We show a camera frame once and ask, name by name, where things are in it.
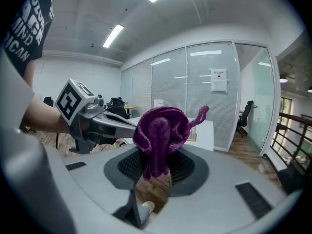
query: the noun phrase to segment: office chair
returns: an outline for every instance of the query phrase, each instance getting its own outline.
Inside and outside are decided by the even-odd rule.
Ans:
[[[53,100],[51,97],[45,97],[44,100],[43,100],[43,103],[47,104],[48,106],[50,107],[53,107]]]
[[[249,112],[252,108],[253,103],[254,103],[253,100],[250,100],[247,102],[245,110],[243,114],[239,116],[239,120],[237,122],[236,132],[239,132],[242,135],[242,138],[244,137],[244,133],[241,130],[242,130],[242,127],[247,126],[247,117],[249,115]]]
[[[108,103],[109,106],[119,106],[124,108],[125,103],[122,101],[121,97],[111,98],[111,101]]]
[[[125,119],[129,119],[129,116],[127,115],[127,112],[123,107],[108,105],[106,107],[106,111],[111,112],[111,113],[116,114],[116,115],[119,115]]]

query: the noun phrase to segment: desk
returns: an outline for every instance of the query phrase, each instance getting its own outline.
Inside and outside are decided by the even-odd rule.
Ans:
[[[134,108],[136,108],[137,106],[134,106],[134,105],[125,105],[124,106],[124,109],[126,109],[127,110],[127,114],[130,114],[130,109],[134,109]]]
[[[129,119],[129,121],[137,125],[141,117]],[[205,120],[203,123],[196,126],[197,141],[186,141],[185,144],[200,147],[209,151],[214,151],[214,123],[209,120]],[[126,144],[132,144],[132,138],[124,138],[123,141]]]

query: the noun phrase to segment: wooden floor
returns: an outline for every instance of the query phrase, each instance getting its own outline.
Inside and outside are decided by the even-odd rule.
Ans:
[[[55,147],[56,134],[37,131],[32,133],[35,135],[45,146]],[[60,134],[58,139],[58,152],[62,157],[75,156],[78,154],[69,152],[68,149],[75,146],[73,138],[68,134]],[[114,149],[114,145],[104,144],[97,145],[92,153],[101,152],[105,150]],[[231,144],[230,150],[221,152],[224,155],[231,155],[253,168],[256,172],[262,174],[265,178],[273,182],[276,187],[281,188],[281,184],[271,167],[270,163],[263,157],[259,157],[256,151],[247,141],[246,137],[242,138],[241,135],[235,135]],[[141,205],[145,201],[152,201],[155,203],[155,214],[166,204],[168,192],[171,186],[170,175],[162,175],[161,177],[145,181],[143,178],[136,185],[136,201]]]

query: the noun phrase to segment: purple towel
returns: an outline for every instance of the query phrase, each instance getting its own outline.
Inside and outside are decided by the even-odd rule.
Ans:
[[[175,107],[156,107],[141,117],[133,143],[148,156],[143,174],[145,180],[168,173],[167,154],[172,154],[186,142],[191,128],[202,123],[208,111],[208,106],[201,107],[197,118],[191,122]]]

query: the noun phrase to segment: paper notice on glass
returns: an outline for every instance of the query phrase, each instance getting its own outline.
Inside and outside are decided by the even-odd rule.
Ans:
[[[228,92],[227,80],[211,80],[211,91]]]
[[[211,69],[211,91],[228,92],[226,68]]]
[[[211,80],[227,80],[226,68],[212,68]]]

